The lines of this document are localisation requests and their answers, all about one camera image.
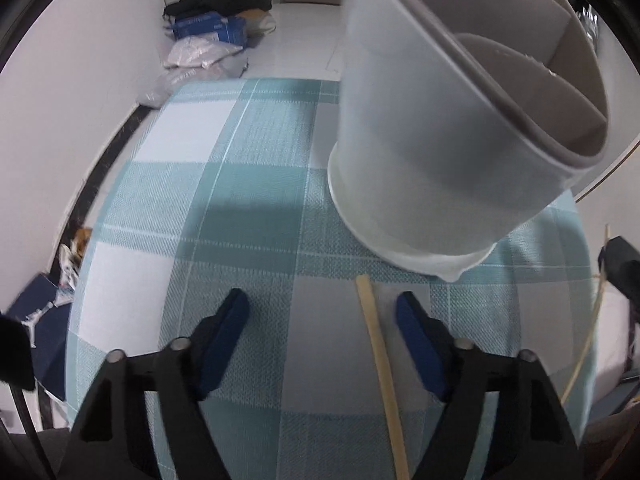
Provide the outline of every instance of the black cable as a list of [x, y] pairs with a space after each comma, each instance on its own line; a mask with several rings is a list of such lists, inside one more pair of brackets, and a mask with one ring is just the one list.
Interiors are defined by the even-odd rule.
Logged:
[[626, 359], [625, 374], [634, 367], [634, 354], [636, 353], [636, 308], [629, 301], [629, 328], [626, 334]]
[[22, 422], [24, 433], [26, 433], [27, 437], [29, 438], [31, 445], [36, 452], [36, 456], [40, 460], [40, 464], [42, 465], [42, 468], [47, 475], [47, 478], [49, 478], [49, 480], [56, 480], [56, 474], [53, 472], [49, 459], [47, 458], [47, 454], [44, 452], [42, 443], [38, 438], [38, 433], [36, 433], [36, 429], [33, 427], [31, 414], [29, 413], [27, 402], [24, 400], [24, 394], [22, 393], [22, 390], [12, 385], [9, 385], [9, 387], [11, 388], [11, 395], [14, 398], [15, 407], [18, 410], [18, 416], [20, 417], [20, 421]]

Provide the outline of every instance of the checkered tablecloth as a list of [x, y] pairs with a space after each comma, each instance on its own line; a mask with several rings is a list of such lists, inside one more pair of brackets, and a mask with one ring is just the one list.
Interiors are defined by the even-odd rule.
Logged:
[[[340, 221], [326, 165], [338, 83], [259, 79], [183, 87], [149, 126], [100, 213], [82, 265], [66, 353], [71, 419], [106, 352], [188, 335], [232, 287], [252, 313], [202, 411], [234, 480], [392, 479], [382, 400], [354, 278], [374, 282], [413, 471], [442, 407], [420, 385], [392, 319], [396, 295], [489, 352], [531, 348], [559, 391], [590, 322], [591, 269], [569, 192], [455, 283], [404, 272]], [[579, 434], [588, 358], [565, 406]], [[480, 478], [488, 396], [468, 478]], [[148, 397], [162, 474], [174, 471]]]

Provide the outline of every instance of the tiled floor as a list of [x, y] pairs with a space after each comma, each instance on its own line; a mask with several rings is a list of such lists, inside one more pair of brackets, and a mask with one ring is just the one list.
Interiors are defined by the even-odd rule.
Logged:
[[[35, 392], [23, 393], [29, 413], [31, 413], [33, 425], [36, 428], [36, 431], [41, 431], [42, 422], [40, 420], [40, 410], [38, 409], [38, 397]], [[2, 423], [10, 433], [24, 433], [22, 423], [20, 422], [20, 418], [18, 418], [14, 399], [11, 396], [11, 391], [9, 390], [9, 386], [5, 383], [0, 383], [0, 419], [2, 419]]]
[[[276, 30], [248, 49], [249, 69], [243, 77], [296, 77], [338, 81], [342, 71], [341, 7], [277, 4], [271, 10]], [[100, 208], [131, 150], [158, 112], [151, 112], [133, 134], [96, 196], [84, 225], [93, 227]]]

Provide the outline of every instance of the cup rim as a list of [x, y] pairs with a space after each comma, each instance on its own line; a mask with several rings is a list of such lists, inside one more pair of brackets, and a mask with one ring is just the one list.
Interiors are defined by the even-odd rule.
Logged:
[[[462, 47], [454, 35], [448, 31], [444, 23], [440, 21], [422, 0], [398, 1], [404, 6], [407, 12], [409, 12], [411, 17], [418, 22], [422, 30], [441, 48], [443, 55], [449, 57], [449, 59], [459, 67], [469, 84], [475, 87], [480, 94], [484, 95], [498, 110], [512, 126], [514, 134], [517, 134], [523, 142], [526, 142], [552, 163], [569, 168], [588, 170], [602, 160], [608, 139], [606, 132], [604, 142], [594, 155], [581, 155], [563, 146], [552, 136], [544, 132], [521, 110], [501, 86], [492, 79], [491, 75]], [[577, 20], [577, 17], [572, 15], [571, 19]], [[580, 28], [580, 31], [582, 32], [582, 39], [588, 43], [586, 34], [582, 28]], [[600, 81], [602, 81], [595, 56], [590, 59], [590, 62], [596, 64], [598, 77]], [[605, 114], [605, 117], [608, 120], [608, 110], [606, 111], [607, 114]]]

